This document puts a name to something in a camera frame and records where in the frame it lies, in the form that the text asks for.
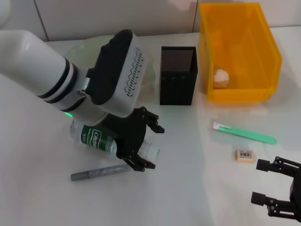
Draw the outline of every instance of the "plastic water bottle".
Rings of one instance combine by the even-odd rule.
[[[110,136],[102,133],[97,128],[86,126],[75,119],[73,119],[70,126],[70,136],[76,142],[81,142],[116,155],[117,145]],[[154,147],[151,143],[144,140],[138,151],[138,155],[147,161],[155,163],[159,152],[159,148]]]

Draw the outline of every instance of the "green indicator light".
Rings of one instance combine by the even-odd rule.
[[[66,115],[70,116],[70,117],[73,117],[72,114],[69,114],[67,112],[64,112]]]

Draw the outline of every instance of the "black mesh pen holder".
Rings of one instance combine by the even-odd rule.
[[[162,47],[160,105],[191,105],[197,62],[195,47]]]

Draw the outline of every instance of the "barcode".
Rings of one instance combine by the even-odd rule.
[[[250,152],[250,151],[239,151],[239,157],[240,158],[251,159],[252,158],[252,152]]]

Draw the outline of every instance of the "orange storage bin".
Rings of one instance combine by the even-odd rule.
[[[277,90],[282,58],[259,3],[201,3],[198,58],[213,102],[261,102]],[[214,73],[229,74],[226,88]]]

